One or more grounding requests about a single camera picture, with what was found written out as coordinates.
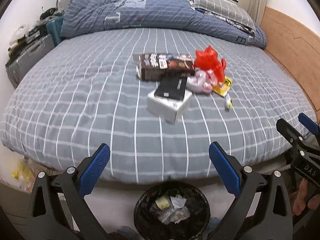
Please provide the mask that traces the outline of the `right hand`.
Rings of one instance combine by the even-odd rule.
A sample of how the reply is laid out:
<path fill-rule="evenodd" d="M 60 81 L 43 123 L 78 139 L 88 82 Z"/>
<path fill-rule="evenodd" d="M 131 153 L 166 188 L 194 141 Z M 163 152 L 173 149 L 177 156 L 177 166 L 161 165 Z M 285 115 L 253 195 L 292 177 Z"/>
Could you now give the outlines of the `right hand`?
<path fill-rule="evenodd" d="M 307 203 L 306 197 L 308 194 L 308 181 L 303 179 L 300 183 L 299 190 L 295 193 L 293 203 L 291 205 L 292 215 L 299 216 L 306 207 L 311 210 L 316 210 L 320 203 L 320 195 L 313 196 Z"/>

